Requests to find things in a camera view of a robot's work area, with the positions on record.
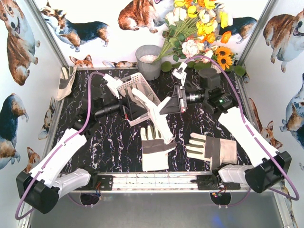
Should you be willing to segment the white work glove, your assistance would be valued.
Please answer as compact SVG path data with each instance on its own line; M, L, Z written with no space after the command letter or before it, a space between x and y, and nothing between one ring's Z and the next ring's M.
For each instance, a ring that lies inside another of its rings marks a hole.
M137 100L132 93L133 88L138 89L140 92L142 92L144 95L146 95L149 100L153 101L154 95L152 93L147 92L142 84L132 84L132 85L128 86L126 90L133 102L137 103Z

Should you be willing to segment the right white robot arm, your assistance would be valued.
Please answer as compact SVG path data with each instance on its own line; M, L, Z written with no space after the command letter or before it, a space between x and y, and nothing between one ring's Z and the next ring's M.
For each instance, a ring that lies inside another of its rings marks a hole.
M216 138L206 137L204 153L212 158L215 175L221 182L246 184L253 191L261 193L287 179L291 163L288 152L279 152L268 143L244 116L239 97L221 89L220 75L213 68L199 71L200 86L190 91L186 82L186 63L173 70L172 75L180 80L171 98L161 109L161 114L183 113L190 104L201 103L206 113L212 115L240 144L250 159L250 165L234 165L230 161L216 164L215 151L221 145Z

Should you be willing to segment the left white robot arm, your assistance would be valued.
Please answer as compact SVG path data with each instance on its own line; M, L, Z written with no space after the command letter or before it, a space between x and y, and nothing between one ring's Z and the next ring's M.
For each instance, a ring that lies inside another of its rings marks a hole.
M122 91L139 83L140 73L127 78L113 78L101 74L106 86L116 98L114 103L103 105L102 98L92 97L91 82L99 72L89 76L87 84L87 107L82 107L62 138L47 156L29 173L21 172L17 178L17 188L21 202L29 204L43 214L49 213L58 200L70 192L81 189L91 190L98 185L98 172L90 167L79 167L73 173L60 177L59 174L73 155L89 141L101 126L101 118L113 113L121 113L130 125L138 124L141 117L146 117L144 108L131 100L129 94Z

